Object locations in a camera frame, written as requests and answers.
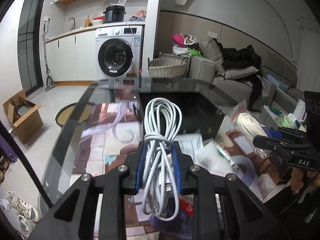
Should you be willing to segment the black framed glass door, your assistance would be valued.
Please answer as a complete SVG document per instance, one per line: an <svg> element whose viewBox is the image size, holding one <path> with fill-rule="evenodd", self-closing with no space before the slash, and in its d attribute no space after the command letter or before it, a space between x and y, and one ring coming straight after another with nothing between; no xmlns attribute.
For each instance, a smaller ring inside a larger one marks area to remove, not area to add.
<svg viewBox="0 0 320 240"><path fill-rule="evenodd" d="M17 35L17 59L27 96L43 87L40 64L40 23L44 0L24 0Z"/></svg>

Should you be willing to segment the white kitchen cabinets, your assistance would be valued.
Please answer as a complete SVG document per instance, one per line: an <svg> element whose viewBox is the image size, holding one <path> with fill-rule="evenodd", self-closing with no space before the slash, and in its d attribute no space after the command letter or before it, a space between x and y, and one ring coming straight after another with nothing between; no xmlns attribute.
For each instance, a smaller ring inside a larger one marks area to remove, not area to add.
<svg viewBox="0 0 320 240"><path fill-rule="evenodd" d="M96 57L94 31L47 42L48 66L55 81L95 81Z"/></svg>

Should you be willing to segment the white printed packet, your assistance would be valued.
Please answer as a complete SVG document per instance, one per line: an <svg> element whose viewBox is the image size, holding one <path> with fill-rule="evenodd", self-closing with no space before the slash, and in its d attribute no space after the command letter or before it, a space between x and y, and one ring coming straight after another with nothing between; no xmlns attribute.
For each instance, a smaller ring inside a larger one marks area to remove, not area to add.
<svg viewBox="0 0 320 240"><path fill-rule="evenodd" d="M195 161L195 154L204 147L202 135L199 133L178 134L175 141L178 141L183 154L189 155Z"/></svg>

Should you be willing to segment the black pressure cooker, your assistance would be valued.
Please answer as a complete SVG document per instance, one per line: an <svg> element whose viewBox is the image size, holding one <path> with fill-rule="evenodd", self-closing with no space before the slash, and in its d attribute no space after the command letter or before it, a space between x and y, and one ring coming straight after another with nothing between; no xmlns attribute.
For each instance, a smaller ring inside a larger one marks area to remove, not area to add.
<svg viewBox="0 0 320 240"><path fill-rule="evenodd" d="M103 12L104 23L123 22L125 16L125 7L122 5L108 6Z"/></svg>

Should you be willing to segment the grey cushion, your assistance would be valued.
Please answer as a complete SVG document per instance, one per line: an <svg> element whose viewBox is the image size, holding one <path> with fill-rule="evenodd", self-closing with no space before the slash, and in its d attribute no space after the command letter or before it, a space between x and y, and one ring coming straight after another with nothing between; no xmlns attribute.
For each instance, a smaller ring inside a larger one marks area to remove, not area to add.
<svg viewBox="0 0 320 240"><path fill-rule="evenodd" d="M204 57L213 61L213 63L216 65L217 73L223 75L225 72L225 68L223 66L224 60L217 40L215 38L201 40L200 46Z"/></svg>

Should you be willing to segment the black jacket on sofa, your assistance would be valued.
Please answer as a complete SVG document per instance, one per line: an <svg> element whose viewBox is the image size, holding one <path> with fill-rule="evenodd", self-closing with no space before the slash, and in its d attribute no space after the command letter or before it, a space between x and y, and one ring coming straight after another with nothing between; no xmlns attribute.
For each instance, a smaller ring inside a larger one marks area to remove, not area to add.
<svg viewBox="0 0 320 240"><path fill-rule="evenodd" d="M247 99L247 107L257 111L254 104L263 95L263 76L260 71L261 57L252 45L237 50L225 48L218 42L223 55L223 75L217 73L213 84L237 102Z"/></svg>

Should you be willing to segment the grey sofa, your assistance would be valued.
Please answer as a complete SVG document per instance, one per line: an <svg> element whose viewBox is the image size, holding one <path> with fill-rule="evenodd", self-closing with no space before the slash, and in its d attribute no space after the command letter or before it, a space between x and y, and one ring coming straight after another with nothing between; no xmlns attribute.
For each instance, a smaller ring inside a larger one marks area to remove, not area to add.
<svg viewBox="0 0 320 240"><path fill-rule="evenodd" d="M271 106L287 113L294 112L299 100L304 100L304 93L296 88L297 71L274 58L261 68L262 93L254 102L252 109L262 111L264 106ZM288 88L284 91L267 79L268 74L274 74L283 81ZM216 64L200 56L193 56L190 60L189 77L212 83L218 89L230 96L237 103L245 100L249 102L252 94L252 84L244 77L240 79L227 79L226 74L219 74Z"/></svg>

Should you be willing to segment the white washing machine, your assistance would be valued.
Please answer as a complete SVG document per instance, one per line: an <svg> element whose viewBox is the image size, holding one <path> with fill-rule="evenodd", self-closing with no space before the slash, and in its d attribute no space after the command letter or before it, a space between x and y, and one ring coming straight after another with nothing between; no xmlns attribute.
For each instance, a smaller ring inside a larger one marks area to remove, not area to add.
<svg viewBox="0 0 320 240"><path fill-rule="evenodd" d="M97 80L138 77L142 68L144 25L115 25L95 32Z"/></svg>

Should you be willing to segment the black storage box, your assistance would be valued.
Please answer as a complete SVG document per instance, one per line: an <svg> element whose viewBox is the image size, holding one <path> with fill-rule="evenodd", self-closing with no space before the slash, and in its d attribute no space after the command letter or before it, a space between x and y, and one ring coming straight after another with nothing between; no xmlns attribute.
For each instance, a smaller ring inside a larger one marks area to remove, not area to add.
<svg viewBox="0 0 320 240"><path fill-rule="evenodd" d="M224 119L223 112L199 92L139 93L136 116L143 122L145 108L154 98L165 98L175 103L182 112L179 134L199 133L202 140L216 137Z"/></svg>

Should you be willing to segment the pile of colourful clothes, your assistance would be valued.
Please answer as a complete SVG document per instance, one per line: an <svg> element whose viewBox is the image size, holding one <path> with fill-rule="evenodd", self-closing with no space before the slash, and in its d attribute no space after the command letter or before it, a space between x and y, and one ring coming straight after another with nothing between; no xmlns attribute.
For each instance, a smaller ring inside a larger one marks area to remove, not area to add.
<svg viewBox="0 0 320 240"><path fill-rule="evenodd" d="M172 52L178 56L203 56L201 46L197 38L189 34L172 35Z"/></svg>

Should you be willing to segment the woven wicker basket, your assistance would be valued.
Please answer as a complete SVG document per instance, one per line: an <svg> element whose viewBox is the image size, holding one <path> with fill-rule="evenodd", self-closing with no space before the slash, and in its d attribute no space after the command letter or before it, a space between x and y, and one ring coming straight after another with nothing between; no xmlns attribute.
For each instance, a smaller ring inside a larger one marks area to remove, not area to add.
<svg viewBox="0 0 320 240"><path fill-rule="evenodd" d="M174 78L185 74L188 68L188 57L174 59L160 57L153 60L148 58L149 76L153 78Z"/></svg>

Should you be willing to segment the red white tissue pack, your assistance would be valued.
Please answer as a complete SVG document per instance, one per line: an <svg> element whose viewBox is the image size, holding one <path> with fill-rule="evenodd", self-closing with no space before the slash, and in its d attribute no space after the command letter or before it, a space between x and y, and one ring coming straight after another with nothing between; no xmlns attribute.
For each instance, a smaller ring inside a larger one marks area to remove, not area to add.
<svg viewBox="0 0 320 240"><path fill-rule="evenodd" d="M190 217L193 217L194 215L194 196L193 195L179 196L179 205Z"/></svg>

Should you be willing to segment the white sneakers on floor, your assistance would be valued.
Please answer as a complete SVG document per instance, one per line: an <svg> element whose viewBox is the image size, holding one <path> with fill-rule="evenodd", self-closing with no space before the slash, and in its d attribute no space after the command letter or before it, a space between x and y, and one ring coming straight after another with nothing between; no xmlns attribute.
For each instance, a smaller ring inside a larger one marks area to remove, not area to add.
<svg viewBox="0 0 320 240"><path fill-rule="evenodd" d="M24 201L12 191L7 192L5 199L1 199L1 209L10 212L17 211L18 232L22 239L28 239L35 226L40 221L38 208Z"/></svg>

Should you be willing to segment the cardboard box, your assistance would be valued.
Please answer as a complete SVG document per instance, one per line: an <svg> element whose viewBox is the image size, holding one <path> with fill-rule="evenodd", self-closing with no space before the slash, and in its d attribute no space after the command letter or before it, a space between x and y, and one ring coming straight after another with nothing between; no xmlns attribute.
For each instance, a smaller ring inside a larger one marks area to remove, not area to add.
<svg viewBox="0 0 320 240"><path fill-rule="evenodd" d="M41 105L29 101L24 90L20 90L3 103L3 108L12 129L22 144L26 144L43 126L39 113Z"/></svg>

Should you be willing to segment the mop with stand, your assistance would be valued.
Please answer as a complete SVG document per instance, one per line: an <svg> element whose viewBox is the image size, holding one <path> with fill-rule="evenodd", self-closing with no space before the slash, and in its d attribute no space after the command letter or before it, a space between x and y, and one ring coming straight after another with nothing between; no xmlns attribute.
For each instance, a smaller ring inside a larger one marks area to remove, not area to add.
<svg viewBox="0 0 320 240"><path fill-rule="evenodd" d="M49 24L50 24L50 18L47 18L46 20L44 20L42 39L43 39L43 50L44 50L44 64L46 68L46 87L44 89L45 92L57 86L57 83L54 82L53 78L50 75L51 70L48 66L48 59L47 59L46 35L49 31Z"/></svg>

